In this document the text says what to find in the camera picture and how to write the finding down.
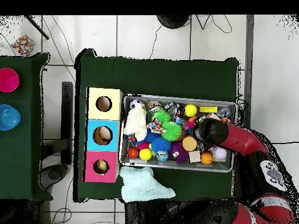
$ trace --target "orange ball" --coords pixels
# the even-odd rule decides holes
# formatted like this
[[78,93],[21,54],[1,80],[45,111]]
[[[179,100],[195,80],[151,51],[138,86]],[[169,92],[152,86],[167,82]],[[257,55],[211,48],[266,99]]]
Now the orange ball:
[[203,152],[200,156],[200,161],[204,165],[209,165],[213,161],[213,156],[210,152]]
[[132,147],[128,149],[128,157],[132,159],[136,159],[138,157],[139,151],[138,149]]

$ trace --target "white cloth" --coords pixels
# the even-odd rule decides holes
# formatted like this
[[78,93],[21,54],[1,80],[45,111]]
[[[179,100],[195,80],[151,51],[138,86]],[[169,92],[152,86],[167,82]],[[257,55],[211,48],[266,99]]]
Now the white cloth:
[[135,108],[128,112],[126,127],[124,127],[124,134],[135,134],[136,140],[142,141],[147,135],[147,123],[145,119],[147,112],[142,105],[138,104]]

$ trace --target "cup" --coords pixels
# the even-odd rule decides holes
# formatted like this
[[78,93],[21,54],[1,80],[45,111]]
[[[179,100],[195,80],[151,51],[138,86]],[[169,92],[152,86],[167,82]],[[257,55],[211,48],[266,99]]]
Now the cup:
[[8,131],[16,127],[21,121],[17,109],[9,105],[0,105],[0,131]]

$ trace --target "yellow block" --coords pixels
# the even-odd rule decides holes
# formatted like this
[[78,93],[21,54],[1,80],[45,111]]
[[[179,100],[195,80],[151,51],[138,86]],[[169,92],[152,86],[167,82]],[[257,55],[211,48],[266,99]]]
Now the yellow block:
[[88,118],[120,120],[123,93],[119,89],[89,88]]
[[217,111],[217,107],[199,107],[201,113],[216,113]]

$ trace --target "green tablecloth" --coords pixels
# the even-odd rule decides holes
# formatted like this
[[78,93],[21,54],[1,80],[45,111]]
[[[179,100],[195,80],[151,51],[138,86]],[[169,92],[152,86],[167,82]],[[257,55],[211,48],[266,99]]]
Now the green tablecloth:
[[[95,57],[84,49],[76,58],[74,199],[121,198],[123,180],[115,183],[82,182],[84,153],[86,88],[120,89],[123,93],[139,93],[170,97],[235,102],[237,98],[238,61],[230,58],[215,61],[166,61]],[[172,200],[231,197],[232,172],[215,173],[153,168],[155,179],[172,188]]]
[[16,108],[20,124],[0,131],[0,198],[49,200],[50,195],[39,186],[41,158],[40,72],[48,54],[30,58],[0,57],[0,69],[14,69],[20,79],[12,93],[0,92],[0,104]]

